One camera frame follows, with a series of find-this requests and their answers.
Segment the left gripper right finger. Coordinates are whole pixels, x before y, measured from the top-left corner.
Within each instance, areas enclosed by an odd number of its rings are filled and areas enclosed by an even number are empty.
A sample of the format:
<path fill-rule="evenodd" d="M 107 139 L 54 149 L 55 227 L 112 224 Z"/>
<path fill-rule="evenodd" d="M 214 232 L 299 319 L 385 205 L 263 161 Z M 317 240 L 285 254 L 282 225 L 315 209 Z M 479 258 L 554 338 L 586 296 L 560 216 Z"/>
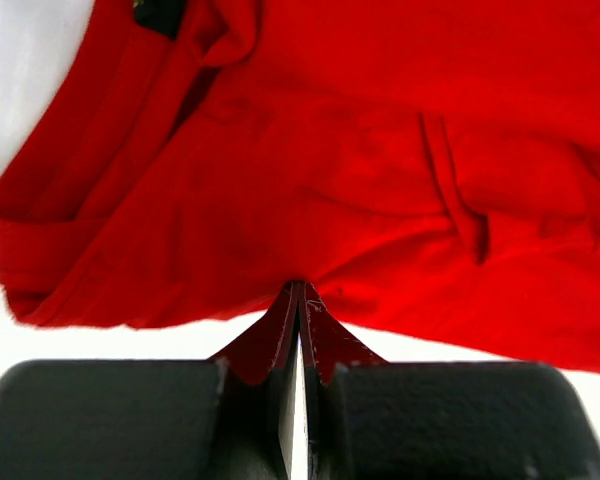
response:
<path fill-rule="evenodd" d="M 600 479 L 600 443 L 556 369 L 391 363 L 297 287 L 313 479 Z"/>

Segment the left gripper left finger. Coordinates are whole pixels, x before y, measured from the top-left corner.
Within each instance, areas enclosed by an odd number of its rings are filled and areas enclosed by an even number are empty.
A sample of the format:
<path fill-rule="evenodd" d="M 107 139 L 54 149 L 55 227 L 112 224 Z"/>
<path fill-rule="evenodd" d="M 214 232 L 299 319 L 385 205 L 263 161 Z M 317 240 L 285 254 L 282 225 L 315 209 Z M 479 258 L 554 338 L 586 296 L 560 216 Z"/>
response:
<path fill-rule="evenodd" d="M 205 360 L 30 360 L 0 377 L 0 479 L 286 479 L 299 286 Z"/>

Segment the red t shirt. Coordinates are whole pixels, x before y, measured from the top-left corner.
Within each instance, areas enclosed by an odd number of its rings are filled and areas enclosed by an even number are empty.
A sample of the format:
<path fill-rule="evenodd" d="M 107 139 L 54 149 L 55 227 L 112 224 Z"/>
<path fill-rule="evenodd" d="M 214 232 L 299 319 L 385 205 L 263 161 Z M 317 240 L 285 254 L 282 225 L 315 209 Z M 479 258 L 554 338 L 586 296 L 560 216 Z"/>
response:
<path fill-rule="evenodd" d="M 600 1 L 96 2 L 0 178 L 16 319 L 229 319 L 290 280 L 600 373 Z"/>

